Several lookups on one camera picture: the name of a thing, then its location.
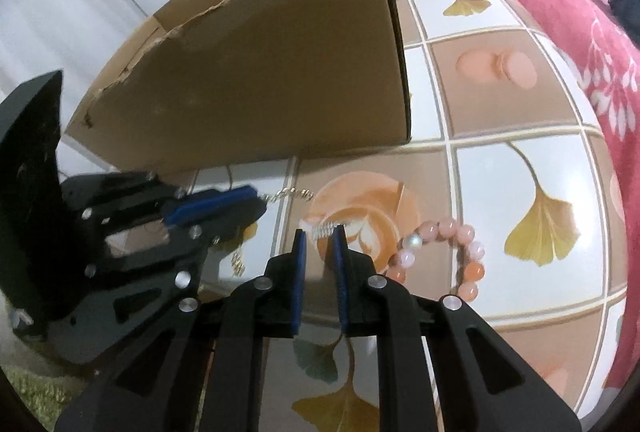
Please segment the brown cardboard box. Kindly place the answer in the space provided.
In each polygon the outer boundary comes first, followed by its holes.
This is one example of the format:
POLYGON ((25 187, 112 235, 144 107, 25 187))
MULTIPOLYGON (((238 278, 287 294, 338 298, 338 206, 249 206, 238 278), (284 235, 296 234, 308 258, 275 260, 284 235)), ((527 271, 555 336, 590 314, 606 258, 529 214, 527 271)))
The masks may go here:
POLYGON ((161 174, 405 143, 396 0, 170 0, 66 131, 116 168, 161 174))

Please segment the small gold chain pendant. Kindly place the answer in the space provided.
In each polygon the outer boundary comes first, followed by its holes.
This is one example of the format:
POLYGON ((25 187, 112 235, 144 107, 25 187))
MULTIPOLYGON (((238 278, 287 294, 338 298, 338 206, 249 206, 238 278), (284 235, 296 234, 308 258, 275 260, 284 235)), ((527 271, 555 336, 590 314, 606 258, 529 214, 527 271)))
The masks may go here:
POLYGON ((232 252, 231 270, 234 277, 242 277, 245 272, 242 244, 240 244, 239 247, 232 252))

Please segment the pink floral blanket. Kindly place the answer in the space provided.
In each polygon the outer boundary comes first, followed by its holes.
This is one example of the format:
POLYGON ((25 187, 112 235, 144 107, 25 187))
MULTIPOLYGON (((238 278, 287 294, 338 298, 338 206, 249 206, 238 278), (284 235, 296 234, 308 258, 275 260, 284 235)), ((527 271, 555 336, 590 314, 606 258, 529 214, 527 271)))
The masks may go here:
POLYGON ((623 194, 639 188, 639 49, 594 0, 518 0, 574 62, 623 194))

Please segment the patterned tile table cover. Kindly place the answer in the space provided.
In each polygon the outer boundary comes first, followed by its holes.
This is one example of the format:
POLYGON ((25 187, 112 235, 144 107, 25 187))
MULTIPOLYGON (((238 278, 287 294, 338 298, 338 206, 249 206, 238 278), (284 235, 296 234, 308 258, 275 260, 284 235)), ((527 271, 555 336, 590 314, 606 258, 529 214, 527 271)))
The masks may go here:
POLYGON ((375 431, 378 350, 338 318, 330 236, 414 296, 458 296, 591 429, 634 368, 632 215, 574 62, 518 0, 396 0, 411 134, 402 144, 157 173, 253 186, 266 212, 202 273, 210 296, 306 236, 302 326, 269 339, 264 431, 375 431), (234 277, 242 244, 245 272, 234 277))

